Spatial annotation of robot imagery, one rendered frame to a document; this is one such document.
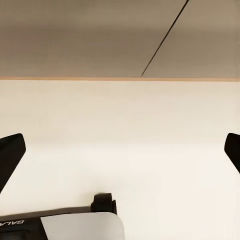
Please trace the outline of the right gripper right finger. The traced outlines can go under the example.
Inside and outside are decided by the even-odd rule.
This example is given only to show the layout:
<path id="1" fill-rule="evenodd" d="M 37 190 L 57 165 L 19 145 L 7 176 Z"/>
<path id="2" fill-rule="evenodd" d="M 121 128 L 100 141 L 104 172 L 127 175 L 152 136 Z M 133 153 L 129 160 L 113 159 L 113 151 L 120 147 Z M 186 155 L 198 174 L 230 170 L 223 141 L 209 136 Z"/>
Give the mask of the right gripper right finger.
<path id="1" fill-rule="evenodd" d="M 228 133 L 224 151 L 240 173 L 240 135 Z"/>

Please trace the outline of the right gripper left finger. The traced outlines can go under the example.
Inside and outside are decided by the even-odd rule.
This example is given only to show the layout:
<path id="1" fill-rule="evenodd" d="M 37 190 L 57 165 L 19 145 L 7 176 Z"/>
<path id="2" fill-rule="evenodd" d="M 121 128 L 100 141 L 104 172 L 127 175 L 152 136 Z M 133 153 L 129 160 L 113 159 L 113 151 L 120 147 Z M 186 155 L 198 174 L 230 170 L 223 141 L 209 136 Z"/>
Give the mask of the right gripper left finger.
<path id="1" fill-rule="evenodd" d="M 26 152 L 21 133 L 0 139 L 0 193 Z"/>

